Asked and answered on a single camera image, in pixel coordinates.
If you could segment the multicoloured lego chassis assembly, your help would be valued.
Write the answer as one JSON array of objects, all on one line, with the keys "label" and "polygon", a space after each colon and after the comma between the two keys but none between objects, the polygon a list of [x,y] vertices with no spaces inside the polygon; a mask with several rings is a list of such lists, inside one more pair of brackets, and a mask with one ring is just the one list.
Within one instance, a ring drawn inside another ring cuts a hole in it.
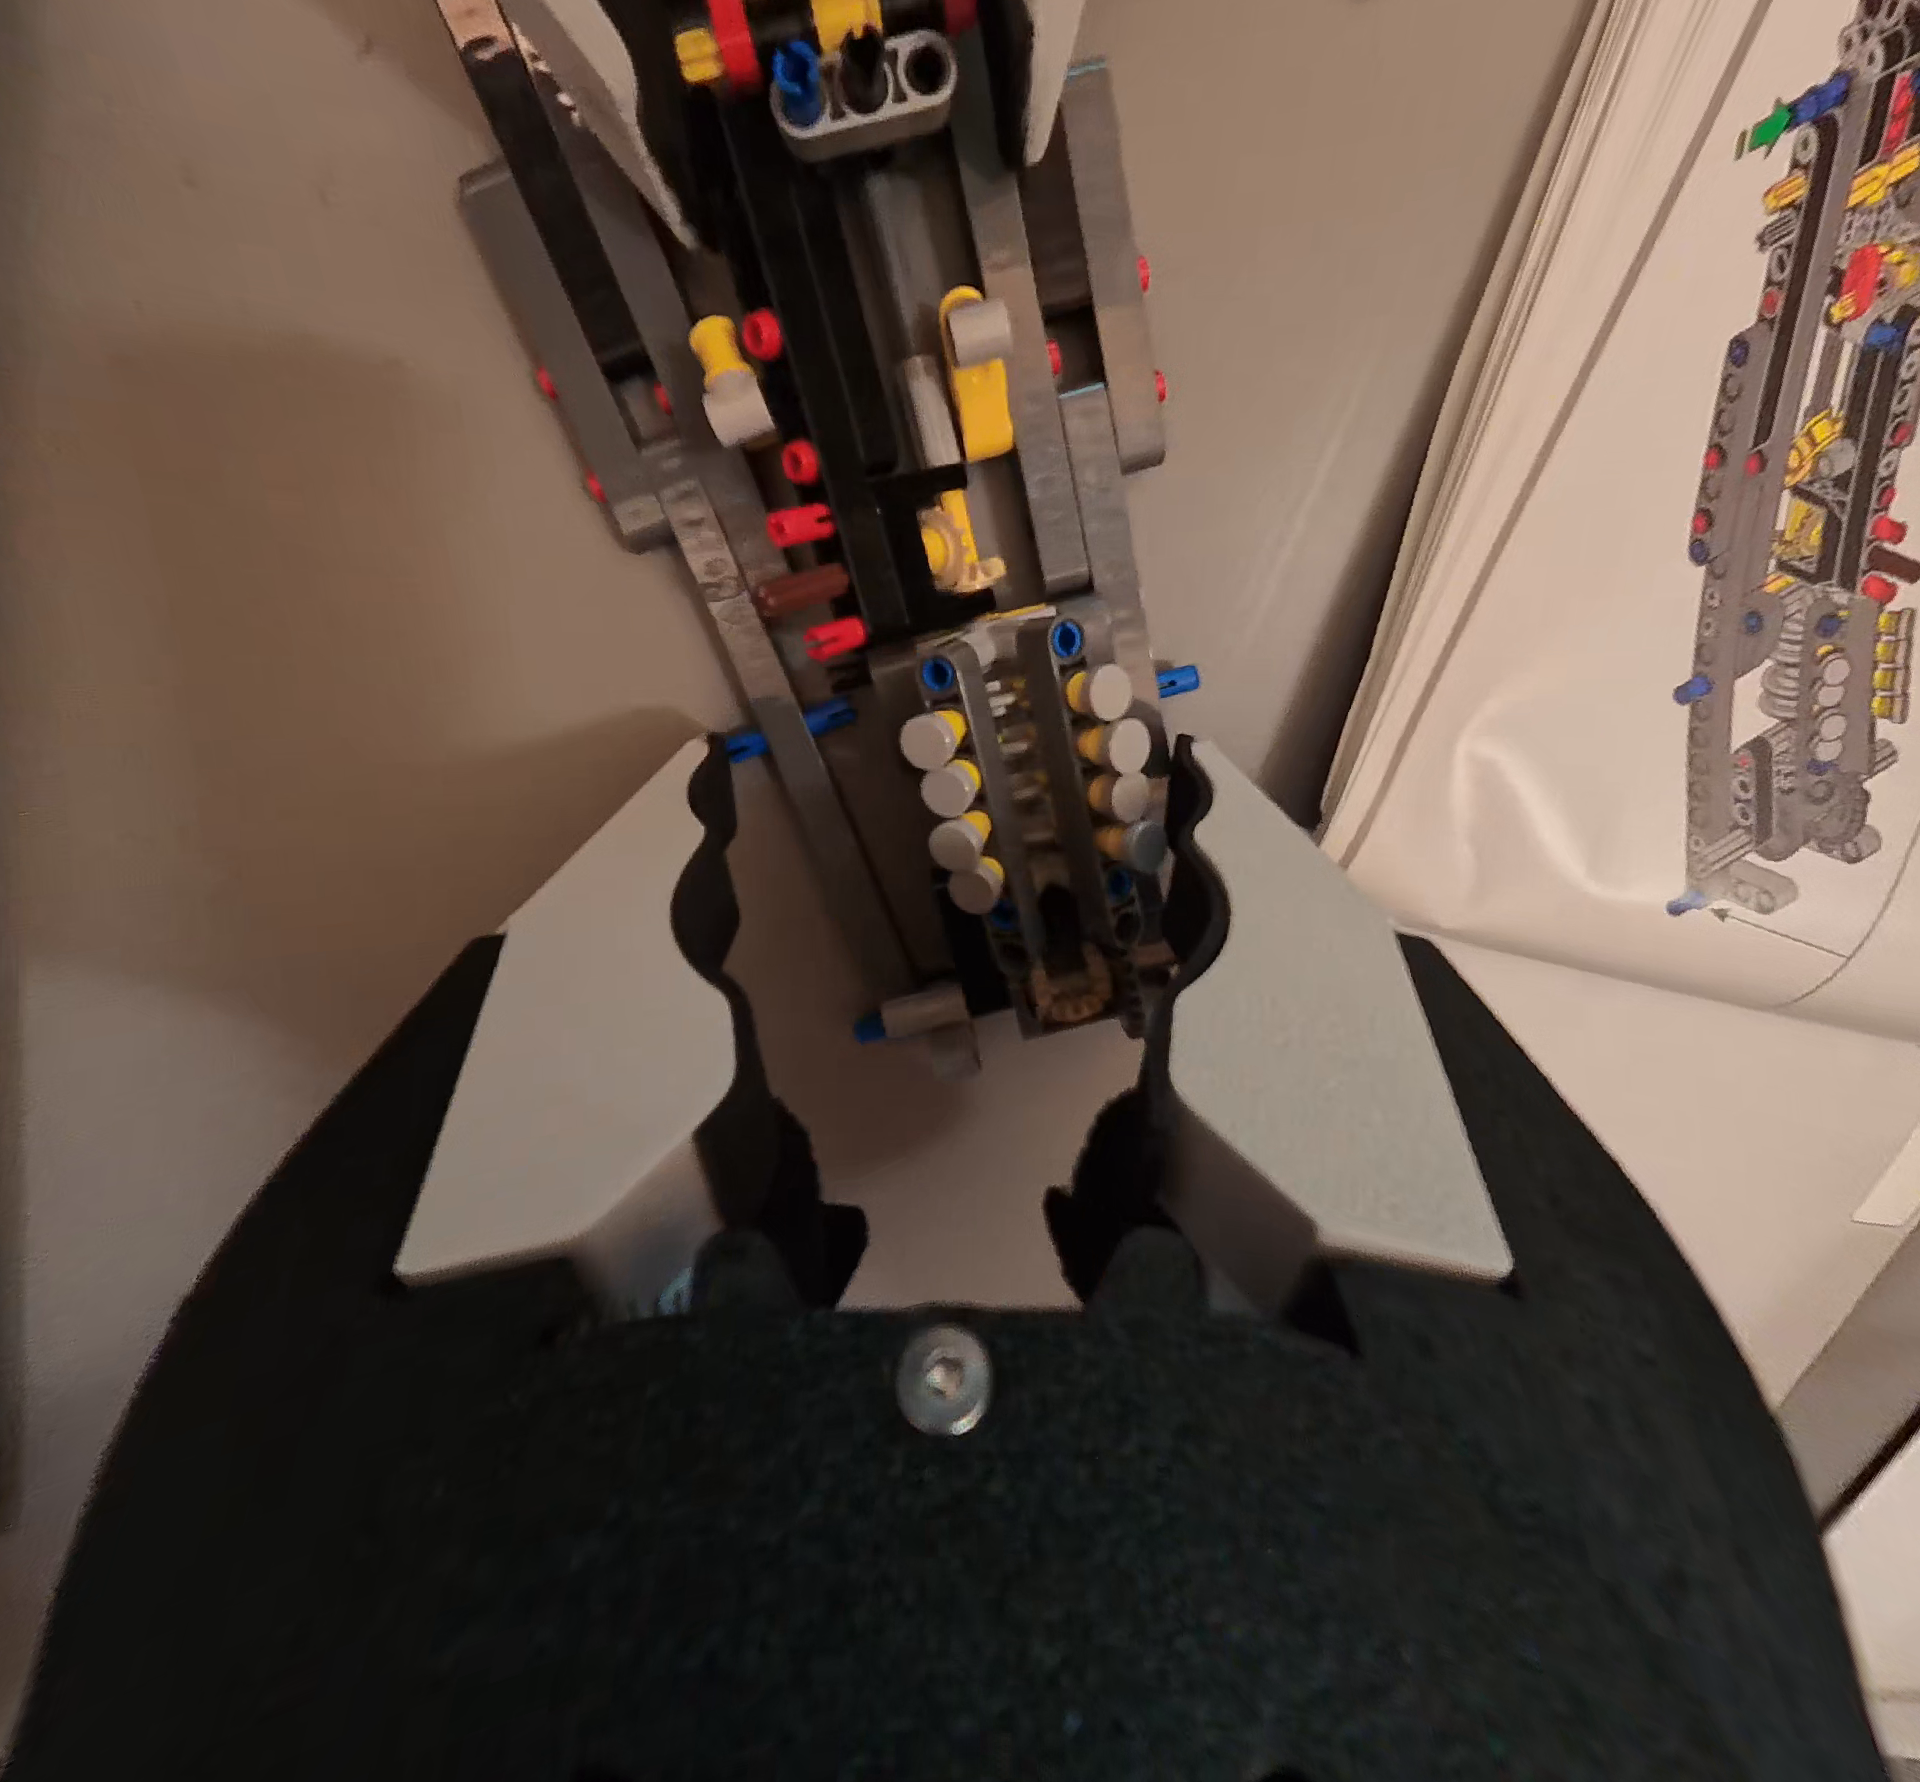
[{"label": "multicoloured lego chassis assembly", "polygon": [[[978,1064],[1007,1013],[1140,1038],[1164,706],[1130,489],[1164,460],[1114,69],[1086,0],[648,0],[702,244],[666,514],[872,1008]],[[707,472],[694,451],[714,450]]]}]

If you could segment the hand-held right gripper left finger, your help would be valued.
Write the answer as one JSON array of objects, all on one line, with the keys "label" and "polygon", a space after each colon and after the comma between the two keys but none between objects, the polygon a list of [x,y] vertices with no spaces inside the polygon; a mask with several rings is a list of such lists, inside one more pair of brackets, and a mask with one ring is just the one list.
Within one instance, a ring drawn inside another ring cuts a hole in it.
[{"label": "hand-held right gripper left finger", "polygon": [[502,930],[397,1250],[409,1285],[562,1261],[651,1314],[722,1234],[772,1242],[837,1305],[863,1214],[821,1192],[730,976],[730,750],[693,740]]}]

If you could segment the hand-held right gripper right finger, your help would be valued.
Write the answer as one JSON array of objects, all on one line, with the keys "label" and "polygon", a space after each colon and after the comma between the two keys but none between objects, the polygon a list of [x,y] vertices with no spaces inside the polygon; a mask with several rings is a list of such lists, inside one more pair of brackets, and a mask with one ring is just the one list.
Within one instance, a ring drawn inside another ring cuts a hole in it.
[{"label": "hand-held right gripper right finger", "polygon": [[1140,1074],[1046,1196],[1091,1299],[1124,1245],[1181,1236],[1204,1283],[1295,1312],[1336,1265],[1497,1287],[1516,1256],[1393,924],[1212,742],[1172,750],[1170,976]]}]

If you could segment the lego instruction booklet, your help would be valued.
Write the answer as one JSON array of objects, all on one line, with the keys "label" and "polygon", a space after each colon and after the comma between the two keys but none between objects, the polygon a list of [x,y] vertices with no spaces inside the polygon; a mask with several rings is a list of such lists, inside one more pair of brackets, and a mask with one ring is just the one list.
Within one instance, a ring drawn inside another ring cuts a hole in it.
[{"label": "lego instruction booklet", "polygon": [[1605,0],[1325,842],[1420,930],[1917,1055],[1917,0]]}]

